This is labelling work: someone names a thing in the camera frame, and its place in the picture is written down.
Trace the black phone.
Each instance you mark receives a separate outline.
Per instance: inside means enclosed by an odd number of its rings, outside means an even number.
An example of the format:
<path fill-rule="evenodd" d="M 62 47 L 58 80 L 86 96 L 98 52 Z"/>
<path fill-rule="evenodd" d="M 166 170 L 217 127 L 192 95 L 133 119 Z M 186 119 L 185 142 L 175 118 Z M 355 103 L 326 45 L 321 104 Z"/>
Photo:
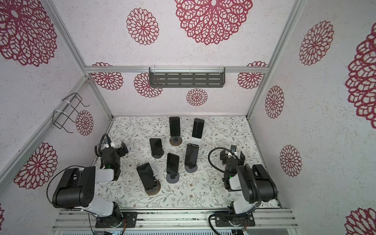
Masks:
<path fill-rule="evenodd" d="M 187 144 L 185 165 L 188 167 L 196 167 L 199 152 L 199 145 Z"/>
<path fill-rule="evenodd" d="M 151 190 L 157 187 L 158 183 L 151 168 L 150 163 L 144 163 L 137 167 L 138 175 L 145 187 L 145 190 Z"/>
<path fill-rule="evenodd" d="M 203 135 L 205 121 L 200 118 L 194 119 L 192 137 L 201 139 Z"/>
<path fill-rule="evenodd" d="M 169 117 L 169 128 L 170 128 L 170 136 L 171 137 L 181 136 L 180 118 L 179 117 Z"/>
<path fill-rule="evenodd" d="M 166 172 L 171 176 L 178 175 L 180 157 L 176 154 L 167 154 Z"/>
<path fill-rule="evenodd" d="M 160 138 L 150 138 L 150 148 L 152 154 L 164 154 L 162 140 Z"/>

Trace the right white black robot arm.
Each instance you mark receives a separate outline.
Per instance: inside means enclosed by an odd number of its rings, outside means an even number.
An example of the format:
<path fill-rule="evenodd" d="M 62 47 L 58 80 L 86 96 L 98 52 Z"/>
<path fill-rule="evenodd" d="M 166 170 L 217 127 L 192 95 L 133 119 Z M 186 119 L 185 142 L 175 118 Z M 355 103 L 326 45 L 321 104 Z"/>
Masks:
<path fill-rule="evenodd" d="M 229 192 L 242 193 L 240 198 L 230 203 L 228 214 L 252 213 L 263 202 L 277 199 L 277 187 L 264 166 L 246 164 L 245 155 L 237 155 L 236 146 L 222 149 L 220 161 L 225 165 L 224 188 Z"/>

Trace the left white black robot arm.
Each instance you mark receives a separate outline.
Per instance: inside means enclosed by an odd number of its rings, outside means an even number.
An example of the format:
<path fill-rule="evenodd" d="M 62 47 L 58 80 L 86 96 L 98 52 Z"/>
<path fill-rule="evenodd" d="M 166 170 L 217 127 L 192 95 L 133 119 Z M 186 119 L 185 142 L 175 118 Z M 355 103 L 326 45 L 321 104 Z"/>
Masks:
<path fill-rule="evenodd" d="M 52 204 L 56 208 L 80 209 L 88 212 L 96 218 L 97 228 L 118 228 L 126 225 L 126 219 L 120 212 L 119 205 L 96 195 L 95 185 L 99 182 L 117 181 L 121 173 L 120 157 L 127 153 L 128 149 L 124 142 L 119 148 L 111 143 L 100 151 L 103 168 L 88 166 L 64 170 L 53 194 Z"/>

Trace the dark left phone stand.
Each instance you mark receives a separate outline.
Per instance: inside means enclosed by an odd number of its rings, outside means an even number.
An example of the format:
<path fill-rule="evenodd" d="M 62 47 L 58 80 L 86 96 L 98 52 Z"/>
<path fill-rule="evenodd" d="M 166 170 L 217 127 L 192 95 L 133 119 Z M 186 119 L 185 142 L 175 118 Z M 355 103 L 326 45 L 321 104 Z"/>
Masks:
<path fill-rule="evenodd" d="M 163 157 L 163 154 L 152 154 L 152 157 L 155 159 L 160 159 Z"/>

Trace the clear acrylic phone stand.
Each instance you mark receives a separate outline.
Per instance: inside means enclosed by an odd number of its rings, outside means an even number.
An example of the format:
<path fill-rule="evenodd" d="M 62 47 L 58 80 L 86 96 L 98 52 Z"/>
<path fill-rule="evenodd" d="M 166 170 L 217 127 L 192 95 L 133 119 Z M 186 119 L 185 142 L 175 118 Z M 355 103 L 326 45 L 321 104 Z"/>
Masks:
<path fill-rule="evenodd" d="M 202 139 L 200 139 L 200 138 L 195 138 L 195 137 L 191 138 L 191 144 L 193 144 L 193 145 L 200 146 L 201 145 L 201 141 L 202 141 Z"/>

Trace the grey round right stand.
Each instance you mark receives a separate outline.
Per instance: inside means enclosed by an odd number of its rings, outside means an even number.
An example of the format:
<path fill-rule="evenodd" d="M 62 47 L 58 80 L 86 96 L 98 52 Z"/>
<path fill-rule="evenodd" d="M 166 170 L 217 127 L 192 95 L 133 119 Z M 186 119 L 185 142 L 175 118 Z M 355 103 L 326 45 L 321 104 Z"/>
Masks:
<path fill-rule="evenodd" d="M 197 165 L 195 165 L 195 166 L 184 165 L 184 167 L 185 167 L 185 171 L 186 171 L 187 173 L 194 173 L 194 172 L 196 172 L 197 169 L 198 169 L 198 166 L 197 166 Z"/>

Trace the wooden base phone stand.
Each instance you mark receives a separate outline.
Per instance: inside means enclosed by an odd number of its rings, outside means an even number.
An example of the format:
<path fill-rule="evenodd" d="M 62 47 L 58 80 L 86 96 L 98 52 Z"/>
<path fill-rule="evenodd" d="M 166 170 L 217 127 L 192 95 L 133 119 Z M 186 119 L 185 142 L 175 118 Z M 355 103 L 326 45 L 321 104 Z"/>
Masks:
<path fill-rule="evenodd" d="M 156 181 L 157 182 L 157 186 L 149 189 L 149 190 L 146 190 L 146 193 L 147 195 L 149 196 L 153 196 L 153 195 L 156 195 L 160 190 L 161 190 L 161 183 L 159 180 Z"/>

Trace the back wooden base stand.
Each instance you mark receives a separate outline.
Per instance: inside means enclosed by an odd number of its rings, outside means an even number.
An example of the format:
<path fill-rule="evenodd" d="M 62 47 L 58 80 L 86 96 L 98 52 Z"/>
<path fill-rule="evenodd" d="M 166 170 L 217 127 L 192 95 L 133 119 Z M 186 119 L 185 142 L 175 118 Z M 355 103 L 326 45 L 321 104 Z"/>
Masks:
<path fill-rule="evenodd" d="M 181 136 L 170 137 L 169 142 L 172 146 L 179 146 L 182 144 L 183 139 L 181 138 Z"/>

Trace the grey round phone stand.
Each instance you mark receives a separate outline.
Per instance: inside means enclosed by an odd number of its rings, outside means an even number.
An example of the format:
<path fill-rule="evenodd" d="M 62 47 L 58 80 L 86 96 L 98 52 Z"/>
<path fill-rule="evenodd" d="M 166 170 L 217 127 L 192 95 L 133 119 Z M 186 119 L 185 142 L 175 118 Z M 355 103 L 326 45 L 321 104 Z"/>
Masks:
<path fill-rule="evenodd" d="M 166 181 L 170 184 L 176 184 L 180 179 L 180 174 L 177 173 L 177 175 L 172 175 L 170 173 L 167 173 L 166 175 Z"/>

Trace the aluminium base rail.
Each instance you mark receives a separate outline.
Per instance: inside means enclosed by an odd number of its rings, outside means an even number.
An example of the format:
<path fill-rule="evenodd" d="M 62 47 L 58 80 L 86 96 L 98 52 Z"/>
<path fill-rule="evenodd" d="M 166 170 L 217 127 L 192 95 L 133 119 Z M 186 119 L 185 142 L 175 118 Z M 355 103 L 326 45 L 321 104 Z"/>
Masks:
<path fill-rule="evenodd" d="M 156 209 L 156 210 L 122 210 L 123 213 L 135 212 L 137 218 L 136 230 L 167 230 L 167 229 L 237 229 L 236 227 L 217 227 L 215 212 L 225 212 L 225 209 Z M 251 214 L 254 225 L 240 229 L 297 229 L 298 223 L 290 209 L 258 209 Z"/>

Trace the dark grey wall shelf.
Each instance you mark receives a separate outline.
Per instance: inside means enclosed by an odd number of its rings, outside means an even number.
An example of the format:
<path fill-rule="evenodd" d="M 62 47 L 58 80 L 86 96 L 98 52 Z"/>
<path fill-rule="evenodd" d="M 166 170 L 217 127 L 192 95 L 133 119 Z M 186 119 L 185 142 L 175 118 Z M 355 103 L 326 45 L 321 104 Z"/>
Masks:
<path fill-rule="evenodd" d="M 225 85 L 225 68 L 188 69 L 149 68 L 152 88 L 222 88 Z"/>

